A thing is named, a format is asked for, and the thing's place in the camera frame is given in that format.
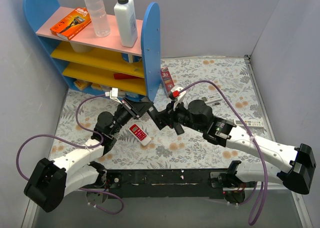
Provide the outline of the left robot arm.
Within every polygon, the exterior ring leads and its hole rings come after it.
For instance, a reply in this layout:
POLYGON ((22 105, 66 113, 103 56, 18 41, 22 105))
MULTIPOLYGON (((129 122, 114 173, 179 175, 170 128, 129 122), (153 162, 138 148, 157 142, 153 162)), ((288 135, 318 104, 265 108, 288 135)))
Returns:
POLYGON ((76 145, 70 153, 53 160, 41 159, 35 166, 24 194, 44 211, 51 212, 69 193, 93 185, 103 187, 107 171, 95 160, 107 154, 116 143, 119 133, 131 119, 141 118, 153 105, 148 97, 140 101, 122 99, 114 114, 104 111, 97 117, 92 137, 76 145))

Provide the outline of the black remote control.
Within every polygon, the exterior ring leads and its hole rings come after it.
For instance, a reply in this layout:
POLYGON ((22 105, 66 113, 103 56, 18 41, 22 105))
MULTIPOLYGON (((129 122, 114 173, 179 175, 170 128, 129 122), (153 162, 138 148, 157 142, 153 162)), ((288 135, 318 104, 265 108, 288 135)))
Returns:
POLYGON ((147 113, 159 130, 162 130, 165 127, 162 121, 158 118, 159 112, 154 106, 151 106, 147 113))

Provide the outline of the black battery cover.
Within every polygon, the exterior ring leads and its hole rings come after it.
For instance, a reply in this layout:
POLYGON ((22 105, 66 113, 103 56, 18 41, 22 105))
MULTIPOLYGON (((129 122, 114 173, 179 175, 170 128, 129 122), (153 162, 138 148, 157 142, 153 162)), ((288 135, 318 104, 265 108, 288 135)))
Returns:
POLYGON ((181 134, 184 133, 184 130, 183 130, 182 126, 179 123, 174 123, 173 127, 174 127, 174 130, 175 130, 177 135, 181 135, 181 134))

